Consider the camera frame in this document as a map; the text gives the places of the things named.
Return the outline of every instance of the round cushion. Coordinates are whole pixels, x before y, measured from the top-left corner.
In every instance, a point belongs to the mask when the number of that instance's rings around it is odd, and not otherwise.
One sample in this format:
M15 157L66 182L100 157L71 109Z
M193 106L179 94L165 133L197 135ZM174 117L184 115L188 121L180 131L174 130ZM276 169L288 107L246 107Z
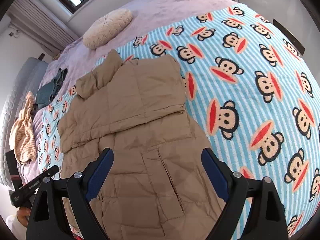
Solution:
M96 20L83 36L83 44L89 49L105 45L118 35L132 20L128 9L117 9Z

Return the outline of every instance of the brown puffer jacket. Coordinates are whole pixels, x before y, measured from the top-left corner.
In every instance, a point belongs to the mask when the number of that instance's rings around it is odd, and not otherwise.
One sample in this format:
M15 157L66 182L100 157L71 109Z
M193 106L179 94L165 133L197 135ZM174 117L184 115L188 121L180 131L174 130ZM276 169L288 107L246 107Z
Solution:
M201 164L210 147L187 114L180 66L167 55L122 64L112 50L76 82L59 122L62 177L82 171L105 147L114 163L90 202L111 240L204 240L224 201ZM68 200L69 222L76 226Z

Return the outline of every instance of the person's hand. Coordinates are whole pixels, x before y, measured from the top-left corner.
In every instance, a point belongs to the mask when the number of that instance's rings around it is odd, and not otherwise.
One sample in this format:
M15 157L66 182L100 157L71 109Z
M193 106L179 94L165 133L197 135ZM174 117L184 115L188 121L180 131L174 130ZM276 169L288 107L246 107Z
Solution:
M27 227L28 224L28 219L27 216L30 215L30 209L26 207L20 207L19 210L17 211L17 219L22 224L24 227Z

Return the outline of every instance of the jacket pocket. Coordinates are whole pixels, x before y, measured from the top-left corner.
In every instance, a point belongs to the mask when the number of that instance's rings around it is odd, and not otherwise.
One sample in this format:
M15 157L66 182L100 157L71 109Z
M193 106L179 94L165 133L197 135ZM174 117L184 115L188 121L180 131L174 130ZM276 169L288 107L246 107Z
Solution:
M182 202L158 151L152 150L143 153L142 156L153 190L159 199L166 219L170 220L183 216Z

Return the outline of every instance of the purple fleece blanket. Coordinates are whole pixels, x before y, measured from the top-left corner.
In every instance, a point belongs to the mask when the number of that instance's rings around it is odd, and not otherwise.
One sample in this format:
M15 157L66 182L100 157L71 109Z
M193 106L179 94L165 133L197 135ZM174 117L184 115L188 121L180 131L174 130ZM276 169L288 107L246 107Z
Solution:
M58 60L49 64L40 87L50 82L59 68L68 68L66 79L57 95L60 97L76 83L77 79L94 68L97 59L106 55L111 49L125 45L132 39L163 25L208 11L220 10L233 4L235 2L231 0L134 0L123 6L132 11L133 20L121 33L96 50L86 48L82 43L82 38L70 44ZM36 114L33 121L36 146L39 143L42 114L43 109ZM31 181L39 174L38 162L23 165L21 174L26 182Z

